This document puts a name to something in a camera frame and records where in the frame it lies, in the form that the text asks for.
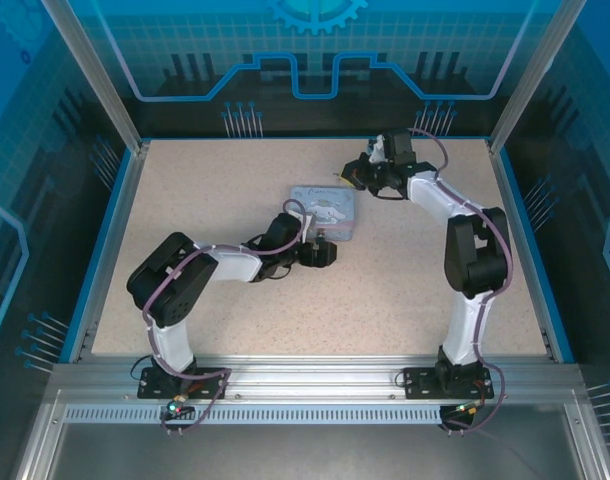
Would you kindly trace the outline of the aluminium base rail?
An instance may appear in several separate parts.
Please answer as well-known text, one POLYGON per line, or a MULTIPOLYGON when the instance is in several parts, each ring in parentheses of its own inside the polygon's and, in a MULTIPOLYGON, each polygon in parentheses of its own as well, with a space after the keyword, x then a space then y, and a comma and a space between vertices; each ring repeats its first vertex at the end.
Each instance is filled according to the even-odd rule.
MULTIPOLYGON (((229 404, 401 404, 400 385, 406 367, 431 367, 431 355, 209 355, 197 359, 204 367, 231 370, 226 391, 229 404)), ((544 356, 501 356, 493 385, 506 389, 509 404, 584 402, 581 371, 544 356)), ((136 402, 137 382, 129 357, 90 357, 58 364, 45 390, 45 401, 63 404, 136 402)))

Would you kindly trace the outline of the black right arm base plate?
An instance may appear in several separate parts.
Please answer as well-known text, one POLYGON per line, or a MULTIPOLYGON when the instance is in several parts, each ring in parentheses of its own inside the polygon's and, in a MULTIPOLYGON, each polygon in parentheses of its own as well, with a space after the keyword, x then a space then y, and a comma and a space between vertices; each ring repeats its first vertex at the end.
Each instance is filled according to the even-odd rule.
POLYGON ((436 367, 410 367, 403 371, 407 400, 494 399, 495 392, 487 368, 440 371, 436 367))

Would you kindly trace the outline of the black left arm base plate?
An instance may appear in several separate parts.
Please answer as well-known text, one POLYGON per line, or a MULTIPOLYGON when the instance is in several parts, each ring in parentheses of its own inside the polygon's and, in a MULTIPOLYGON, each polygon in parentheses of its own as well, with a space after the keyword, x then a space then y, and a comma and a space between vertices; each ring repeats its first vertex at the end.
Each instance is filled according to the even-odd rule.
POLYGON ((172 400, 184 395, 190 400, 212 399, 222 386, 224 377, 219 376, 199 381, 189 381, 174 377, 158 366, 145 367, 140 372, 137 398, 147 400, 172 400))

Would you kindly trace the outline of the aluminium frame post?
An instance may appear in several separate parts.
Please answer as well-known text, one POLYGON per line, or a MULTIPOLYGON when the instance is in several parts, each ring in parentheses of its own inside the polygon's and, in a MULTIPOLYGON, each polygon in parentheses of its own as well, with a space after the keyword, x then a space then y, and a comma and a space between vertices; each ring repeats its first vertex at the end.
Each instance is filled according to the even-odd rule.
POLYGON ((40 0, 125 146, 140 155, 143 141, 92 42, 67 0, 40 0))
POLYGON ((574 26, 587 0, 560 0, 560 4, 510 96, 489 140, 492 157, 501 149, 517 126, 522 114, 550 69, 561 46, 574 26))

